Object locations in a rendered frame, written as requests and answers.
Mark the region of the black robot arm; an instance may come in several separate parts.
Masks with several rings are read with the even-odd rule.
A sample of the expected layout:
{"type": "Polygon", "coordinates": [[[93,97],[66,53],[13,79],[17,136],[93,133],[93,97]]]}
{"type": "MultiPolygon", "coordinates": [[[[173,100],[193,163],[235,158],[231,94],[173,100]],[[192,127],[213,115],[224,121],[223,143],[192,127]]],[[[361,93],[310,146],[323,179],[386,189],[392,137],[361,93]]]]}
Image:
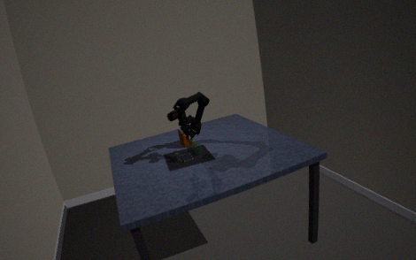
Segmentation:
{"type": "Polygon", "coordinates": [[[187,97],[187,98],[183,97],[183,98],[178,99],[177,102],[175,103],[175,105],[173,106],[174,111],[170,111],[167,114],[167,118],[170,121],[173,121],[177,118],[183,117],[183,116],[186,115],[185,110],[189,107],[189,105],[196,102],[196,101],[198,103],[196,116],[192,117],[191,115],[189,115],[187,117],[188,124],[191,123],[190,124],[191,129],[189,130],[189,136],[190,136],[191,139],[193,139],[193,137],[196,134],[197,135],[200,134],[201,118],[203,116],[204,107],[206,105],[208,105],[208,103],[210,102],[210,99],[207,98],[206,96],[204,96],[204,94],[202,94],[201,92],[197,92],[196,94],[194,94],[190,97],[187,97]],[[179,108],[177,107],[177,105],[179,106],[179,108]]]}

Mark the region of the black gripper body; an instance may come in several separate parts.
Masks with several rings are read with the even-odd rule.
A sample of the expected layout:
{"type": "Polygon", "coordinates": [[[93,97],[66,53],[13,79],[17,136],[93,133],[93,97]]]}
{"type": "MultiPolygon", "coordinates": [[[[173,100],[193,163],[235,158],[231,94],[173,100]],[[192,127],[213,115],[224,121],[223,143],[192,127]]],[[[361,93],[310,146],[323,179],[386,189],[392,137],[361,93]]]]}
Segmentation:
{"type": "Polygon", "coordinates": [[[188,125],[188,121],[187,121],[187,116],[186,115],[183,116],[183,117],[178,118],[178,120],[179,120],[179,123],[178,124],[179,124],[179,126],[181,126],[182,132],[185,132],[185,131],[188,131],[188,130],[191,129],[191,126],[188,125]]]}

